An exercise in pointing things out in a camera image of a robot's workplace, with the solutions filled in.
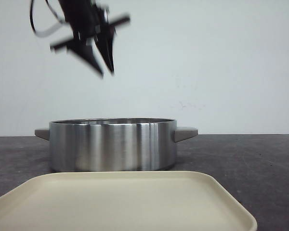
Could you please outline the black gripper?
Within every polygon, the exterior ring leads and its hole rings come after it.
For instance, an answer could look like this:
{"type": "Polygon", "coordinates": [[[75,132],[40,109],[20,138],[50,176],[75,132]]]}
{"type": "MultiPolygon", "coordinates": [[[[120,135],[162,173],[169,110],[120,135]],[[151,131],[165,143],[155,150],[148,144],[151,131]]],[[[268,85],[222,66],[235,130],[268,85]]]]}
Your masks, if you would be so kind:
{"type": "Polygon", "coordinates": [[[98,6],[92,0],[61,0],[59,1],[63,10],[65,21],[70,24],[74,37],[53,44],[52,50],[67,46],[80,59],[86,62],[97,74],[103,78],[103,71],[98,64],[91,45],[87,45],[87,39],[93,38],[104,63],[111,74],[114,74],[113,40],[115,28],[130,21],[129,15],[122,15],[108,20],[108,9],[98,6]]]}

